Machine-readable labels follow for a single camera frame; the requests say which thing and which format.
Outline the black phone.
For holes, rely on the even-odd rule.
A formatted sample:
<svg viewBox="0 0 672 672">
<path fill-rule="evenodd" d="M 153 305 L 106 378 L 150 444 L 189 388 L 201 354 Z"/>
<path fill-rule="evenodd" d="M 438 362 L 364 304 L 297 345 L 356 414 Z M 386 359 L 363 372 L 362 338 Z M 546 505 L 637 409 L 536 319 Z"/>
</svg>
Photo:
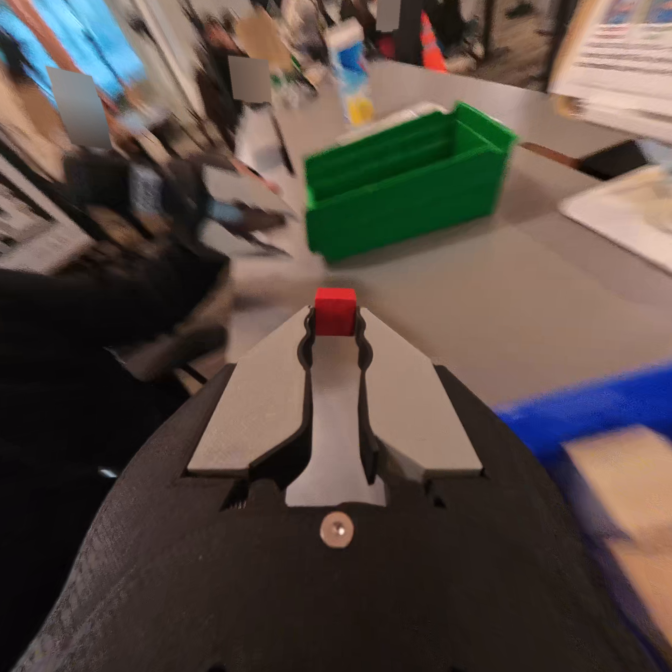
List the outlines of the black phone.
<svg viewBox="0 0 672 672">
<path fill-rule="evenodd" d="M 596 180 L 609 181 L 649 164 L 635 140 L 627 140 L 578 160 L 576 169 Z"/>
</svg>

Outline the green plastic bin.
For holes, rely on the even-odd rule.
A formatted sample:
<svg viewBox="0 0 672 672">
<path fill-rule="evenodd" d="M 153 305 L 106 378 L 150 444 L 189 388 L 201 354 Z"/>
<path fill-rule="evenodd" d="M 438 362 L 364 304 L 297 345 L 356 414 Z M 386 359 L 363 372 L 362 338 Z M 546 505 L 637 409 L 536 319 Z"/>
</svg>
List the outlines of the green plastic bin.
<svg viewBox="0 0 672 672">
<path fill-rule="evenodd" d="M 517 141 L 459 101 L 307 156 L 309 249 L 332 264 L 491 215 Z"/>
</svg>

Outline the wooden document stand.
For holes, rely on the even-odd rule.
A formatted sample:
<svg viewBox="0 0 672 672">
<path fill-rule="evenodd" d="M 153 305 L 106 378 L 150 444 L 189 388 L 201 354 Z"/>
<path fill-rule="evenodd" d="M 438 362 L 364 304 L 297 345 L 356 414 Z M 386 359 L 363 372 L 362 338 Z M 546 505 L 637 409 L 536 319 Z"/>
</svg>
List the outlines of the wooden document stand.
<svg viewBox="0 0 672 672">
<path fill-rule="evenodd" d="M 559 46 L 548 90 L 566 118 L 648 140 L 652 164 L 561 202 L 560 212 L 671 273 L 671 114 L 565 95 L 567 72 L 601 1 L 578 1 Z"/>
</svg>

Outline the small red cube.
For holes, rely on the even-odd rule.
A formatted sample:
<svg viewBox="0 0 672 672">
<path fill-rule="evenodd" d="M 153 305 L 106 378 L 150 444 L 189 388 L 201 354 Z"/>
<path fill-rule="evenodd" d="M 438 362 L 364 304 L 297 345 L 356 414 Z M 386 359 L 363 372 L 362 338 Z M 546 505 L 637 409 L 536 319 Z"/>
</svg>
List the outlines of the small red cube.
<svg viewBox="0 0 672 672">
<path fill-rule="evenodd" d="M 315 293 L 315 335 L 351 337 L 354 335 L 357 296 L 352 288 L 318 288 Z"/>
</svg>

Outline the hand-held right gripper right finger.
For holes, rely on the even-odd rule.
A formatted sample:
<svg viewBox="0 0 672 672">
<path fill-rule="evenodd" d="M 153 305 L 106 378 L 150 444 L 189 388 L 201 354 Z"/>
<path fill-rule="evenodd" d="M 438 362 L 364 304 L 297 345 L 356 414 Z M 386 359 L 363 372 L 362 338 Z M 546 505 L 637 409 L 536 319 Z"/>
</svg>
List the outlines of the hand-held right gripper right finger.
<svg viewBox="0 0 672 672">
<path fill-rule="evenodd" d="M 357 308 L 359 455 L 369 484 L 387 473 L 428 483 L 483 465 L 431 359 Z"/>
</svg>

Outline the blue lit window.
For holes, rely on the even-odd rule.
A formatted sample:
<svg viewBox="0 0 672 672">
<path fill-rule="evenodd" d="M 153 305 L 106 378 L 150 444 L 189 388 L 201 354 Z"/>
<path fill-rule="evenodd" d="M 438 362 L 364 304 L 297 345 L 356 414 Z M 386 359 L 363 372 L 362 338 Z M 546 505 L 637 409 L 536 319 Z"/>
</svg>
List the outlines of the blue lit window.
<svg viewBox="0 0 672 672">
<path fill-rule="evenodd" d="M 108 99 L 119 102 L 124 85 L 145 78 L 142 61 L 105 1 L 33 1 L 33 5 L 77 67 Z M 29 62 L 27 75 L 54 104 L 47 68 L 57 65 L 8 1 L 1 2 L 1 30 L 17 42 Z"/>
</svg>

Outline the printed instruction sheet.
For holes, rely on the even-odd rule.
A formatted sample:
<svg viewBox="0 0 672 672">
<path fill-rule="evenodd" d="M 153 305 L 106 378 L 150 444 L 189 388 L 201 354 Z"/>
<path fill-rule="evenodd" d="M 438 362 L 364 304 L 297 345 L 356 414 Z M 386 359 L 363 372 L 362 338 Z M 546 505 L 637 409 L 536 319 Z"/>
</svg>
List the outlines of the printed instruction sheet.
<svg viewBox="0 0 672 672">
<path fill-rule="evenodd" d="M 671 2 L 601 1 L 565 95 L 671 114 Z"/>
</svg>

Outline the white paper sheet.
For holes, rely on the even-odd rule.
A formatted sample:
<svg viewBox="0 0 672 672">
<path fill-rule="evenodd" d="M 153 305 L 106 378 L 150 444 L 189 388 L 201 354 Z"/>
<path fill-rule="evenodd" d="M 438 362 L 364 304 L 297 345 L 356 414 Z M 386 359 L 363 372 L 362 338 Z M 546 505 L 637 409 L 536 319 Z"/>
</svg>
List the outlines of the white paper sheet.
<svg viewBox="0 0 672 672">
<path fill-rule="evenodd" d="M 393 112 L 374 122 L 370 122 L 353 130 L 349 130 L 340 135 L 335 140 L 335 145 L 349 145 L 353 142 L 357 142 L 361 139 L 371 137 L 383 131 L 396 128 L 399 125 L 415 121 L 433 113 L 441 113 L 446 115 L 449 114 L 449 111 L 441 105 L 431 102 L 422 102 L 412 107 L 407 107 L 405 109 Z"/>
</svg>

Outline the blue plastic bin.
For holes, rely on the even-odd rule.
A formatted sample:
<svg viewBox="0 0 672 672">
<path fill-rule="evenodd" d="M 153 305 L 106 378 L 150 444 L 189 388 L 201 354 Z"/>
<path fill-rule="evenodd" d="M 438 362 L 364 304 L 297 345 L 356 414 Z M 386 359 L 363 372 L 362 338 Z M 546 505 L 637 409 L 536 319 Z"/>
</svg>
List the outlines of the blue plastic bin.
<svg viewBox="0 0 672 672">
<path fill-rule="evenodd" d="M 671 670 L 671 647 L 654 625 L 634 585 L 608 550 L 616 528 L 571 464 L 565 444 L 642 425 L 671 439 L 671 362 L 584 381 L 495 407 L 558 485 L 575 515 L 589 558 L 609 596 L 658 671 Z"/>
</svg>

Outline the large wooden cube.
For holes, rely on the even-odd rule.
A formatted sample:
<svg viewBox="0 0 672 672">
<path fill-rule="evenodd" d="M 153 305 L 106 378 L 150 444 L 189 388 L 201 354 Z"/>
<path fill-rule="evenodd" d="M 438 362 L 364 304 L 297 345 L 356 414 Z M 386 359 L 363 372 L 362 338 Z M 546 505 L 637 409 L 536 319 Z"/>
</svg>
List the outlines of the large wooden cube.
<svg viewBox="0 0 672 672">
<path fill-rule="evenodd" d="M 631 426 L 564 445 L 567 494 L 628 616 L 671 645 L 671 441 Z"/>
</svg>

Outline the wipes canister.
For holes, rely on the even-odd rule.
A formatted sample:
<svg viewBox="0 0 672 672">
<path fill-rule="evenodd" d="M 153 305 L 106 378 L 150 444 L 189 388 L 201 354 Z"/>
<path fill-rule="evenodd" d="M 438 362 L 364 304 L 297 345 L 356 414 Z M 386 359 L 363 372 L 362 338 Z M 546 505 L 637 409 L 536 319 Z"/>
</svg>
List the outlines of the wipes canister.
<svg viewBox="0 0 672 672">
<path fill-rule="evenodd" d="M 354 23 L 342 23 L 325 36 L 345 119 L 352 126 L 372 122 L 374 104 L 365 57 L 364 32 Z"/>
</svg>

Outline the orange traffic cone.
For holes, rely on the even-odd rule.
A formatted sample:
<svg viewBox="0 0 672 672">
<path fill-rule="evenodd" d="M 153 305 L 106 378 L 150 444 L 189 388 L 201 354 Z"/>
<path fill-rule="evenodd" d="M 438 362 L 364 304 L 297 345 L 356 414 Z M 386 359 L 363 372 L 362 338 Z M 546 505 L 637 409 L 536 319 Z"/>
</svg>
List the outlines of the orange traffic cone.
<svg viewBox="0 0 672 672">
<path fill-rule="evenodd" d="M 424 11 L 421 13 L 421 31 L 419 33 L 419 38 L 421 40 L 423 68 L 434 72 L 448 73 L 446 60 L 438 45 L 429 17 Z"/>
</svg>

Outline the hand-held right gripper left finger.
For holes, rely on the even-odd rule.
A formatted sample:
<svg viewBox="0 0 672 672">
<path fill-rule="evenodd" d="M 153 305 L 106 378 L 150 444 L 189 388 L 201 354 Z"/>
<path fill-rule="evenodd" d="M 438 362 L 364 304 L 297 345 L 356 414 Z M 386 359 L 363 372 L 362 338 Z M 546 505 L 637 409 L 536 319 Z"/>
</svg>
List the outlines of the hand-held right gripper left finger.
<svg viewBox="0 0 672 672">
<path fill-rule="evenodd" d="M 312 453 L 314 313 L 301 308 L 235 364 L 188 463 L 190 475 L 268 479 L 285 490 L 305 470 Z"/>
</svg>

